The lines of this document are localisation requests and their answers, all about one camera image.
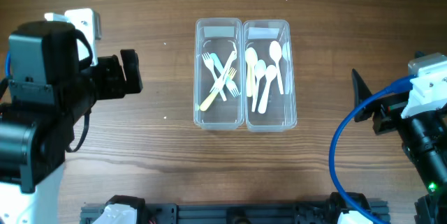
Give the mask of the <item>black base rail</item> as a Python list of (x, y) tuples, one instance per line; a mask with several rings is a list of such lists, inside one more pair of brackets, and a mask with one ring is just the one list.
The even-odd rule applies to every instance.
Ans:
[(81, 223), (389, 223), (387, 202), (349, 194), (371, 218), (334, 192), (324, 201), (282, 204), (147, 204), (144, 199), (115, 195), (105, 204), (81, 208)]

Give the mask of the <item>white plastic fork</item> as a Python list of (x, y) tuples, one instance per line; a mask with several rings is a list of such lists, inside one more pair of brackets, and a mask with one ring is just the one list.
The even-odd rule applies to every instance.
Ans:
[(221, 65), (221, 62), (217, 56), (216, 53), (202, 53), (202, 58), (203, 58), (203, 62), (205, 64), (205, 66), (209, 69), (209, 71), (212, 74), (212, 77), (214, 79), (214, 81), (217, 80), (217, 75), (215, 73), (215, 68), (217, 68), (218, 70), (223, 70), (223, 66)]

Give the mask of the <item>translucent plastic fork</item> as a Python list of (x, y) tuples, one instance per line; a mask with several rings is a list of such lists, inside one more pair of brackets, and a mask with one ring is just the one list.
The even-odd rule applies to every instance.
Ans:
[(210, 89), (211, 92), (213, 92), (213, 91), (220, 92), (223, 89), (223, 87), (224, 87), (224, 85), (226, 83), (226, 79), (228, 77), (228, 74), (230, 72), (230, 66), (231, 66), (232, 62), (234, 60), (236, 60), (236, 59), (237, 59), (237, 52), (236, 51), (232, 51), (230, 56), (229, 56), (229, 58), (228, 58), (228, 60), (227, 60), (227, 62), (226, 62), (226, 65), (223, 68), (223, 72), (221, 73), (221, 75), (217, 79), (217, 81), (214, 82), (212, 88)]

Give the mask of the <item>beige plastic fork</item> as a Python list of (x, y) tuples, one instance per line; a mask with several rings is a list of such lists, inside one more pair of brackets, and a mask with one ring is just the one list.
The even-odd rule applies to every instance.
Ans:
[(214, 84), (213, 84), (212, 88), (210, 89), (210, 91), (216, 91), (217, 90), (217, 86), (219, 84), (225, 84), (226, 83), (226, 79), (229, 76), (231, 64), (232, 64), (232, 62), (234, 60), (237, 59), (237, 48), (236, 48), (235, 45), (233, 46), (233, 48), (234, 48), (234, 50), (231, 52), (231, 54), (230, 54), (230, 56), (229, 56), (229, 58), (228, 58), (228, 60), (226, 62), (226, 65), (223, 67), (223, 70), (221, 71), (220, 77), (217, 79), (217, 81), (214, 82)]

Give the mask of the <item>clear plastic container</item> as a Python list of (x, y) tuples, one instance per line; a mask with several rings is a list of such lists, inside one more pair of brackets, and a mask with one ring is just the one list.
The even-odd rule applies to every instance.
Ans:
[(242, 38), (247, 63), (247, 128), (251, 132), (292, 129), (298, 113), (289, 23), (248, 20)]
[[(209, 96), (214, 84), (211, 72), (205, 66), (202, 53), (216, 53), (224, 67), (234, 50), (237, 48), (237, 59), (231, 64), (237, 72), (233, 79), (227, 77), (212, 104), (206, 111), (200, 111), (200, 104)], [(194, 51), (194, 90), (193, 90), (193, 121), (204, 130), (235, 130), (244, 121), (244, 106), (242, 92), (244, 85), (242, 76), (243, 56), (242, 22), (237, 18), (212, 17), (201, 18), (196, 22)], [(217, 79), (222, 70), (215, 68)]]

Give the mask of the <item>white plastic spoon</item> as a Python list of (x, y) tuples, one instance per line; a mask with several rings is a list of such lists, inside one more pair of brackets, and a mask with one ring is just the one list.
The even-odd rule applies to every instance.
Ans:
[(279, 67), (279, 61), (282, 58), (282, 49), (281, 45), (277, 41), (272, 41), (269, 46), (269, 54), (270, 58), (275, 62), (275, 66), (277, 69), (277, 81), (278, 81), (278, 87), (279, 87), (279, 93), (284, 93), (283, 83), (282, 83), (282, 77), (281, 77), (281, 71)]
[(269, 65), (266, 68), (265, 71), (265, 87), (261, 96), (261, 100), (258, 106), (258, 112), (260, 114), (265, 114), (266, 109), (267, 109), (267, 104), (268, 104), (268, 96), (269, 96), (269, 92), (270, 92), (270, 85), (272, 83), (272, 81), (276, 78), (277, 76), (277, 69), (276, 66), (274, 65)]
[(255, 81), (255, 65), (258, 62), (258, 56), (254, 48), (249, 47), (245, 50), (245, 60), (246, 63), (251, 64), (251, 91), (252, 91), (252, 106), (251, 111), (255, 111), (255, 103), (256, 103), (256, 95), (255, 95), (255, 88), (256, 88), (256, 81)]

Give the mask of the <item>yellow plastic spoon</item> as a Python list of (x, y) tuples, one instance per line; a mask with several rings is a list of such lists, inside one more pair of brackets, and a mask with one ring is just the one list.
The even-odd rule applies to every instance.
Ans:
[(247, 97), (252, 97), (251, 91), (251, 64), (247, 63), (247, 78), (246, 78), (246, 94)]

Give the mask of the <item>right clear plastic container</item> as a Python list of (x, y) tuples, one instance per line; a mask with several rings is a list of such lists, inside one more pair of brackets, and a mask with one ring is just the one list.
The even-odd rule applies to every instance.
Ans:
[(247, 128), (251, 132), (292, 129), (298, 113), (289, 23), (248, 20), (242, 38), (247, 63)]

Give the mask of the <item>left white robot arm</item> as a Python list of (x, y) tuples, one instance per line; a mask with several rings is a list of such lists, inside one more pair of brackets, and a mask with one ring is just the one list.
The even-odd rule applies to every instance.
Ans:
[(56, 223), (74, 125), (99, 100), (142, 91), (135, 50), (79, 59), (87, 38), (72, 24), (35, 21), (9, 38), (13, 72), (1, 81), (1, 222)]

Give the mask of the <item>yellow plastic fork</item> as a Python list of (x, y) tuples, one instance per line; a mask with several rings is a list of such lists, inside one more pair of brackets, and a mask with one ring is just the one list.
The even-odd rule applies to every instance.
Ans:
[[(231, 79), (234, 78), (235, 74), (236, 74), (237, 70), (234, 67), (230, 67), (230, 72), (229, 72), (229, 76)], [(213, 100), (216, 98), (217, 94), (219, 92), (218, 91), (213, 91), (210, 92), (209, 96), (200, 104), (200, 111), (206, 111), (209, 106), (212, 104)]]

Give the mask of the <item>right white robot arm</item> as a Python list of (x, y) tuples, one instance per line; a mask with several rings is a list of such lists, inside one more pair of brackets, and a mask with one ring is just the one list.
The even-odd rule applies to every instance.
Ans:
[(427, 195), (415, 203), (417, 223), (446, 222), (446, 55), (417, 52), (409, 88), (376, 99), (354, 120), (373, 119), (377, 135), (397, 131)]

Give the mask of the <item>left clear plastic container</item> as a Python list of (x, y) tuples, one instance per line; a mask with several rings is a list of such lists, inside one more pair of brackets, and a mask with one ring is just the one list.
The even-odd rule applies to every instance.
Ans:
[[(233, 79), (227, 77), (212, 104), (206, 111), (200, 111), (200, 104), (209, 96), (214, 84), (211, 72), (205, 66), (202, 53), (216, 53), (224, 67), (234, 50), (237, 48), (237, 59), (231, 64), (237, 72)], [(244, 85), (242, 76), (243, 56), (242, 22), (237, 18), (212, 17), (201, 18), (196, 22), (194, 51), (194, 90), (193, 90), (193, 121), (204, 130), (235, 130), (244, 121), (244, 106), (242, 92)], [(215, 68), (217, 79), (222, 70)]]

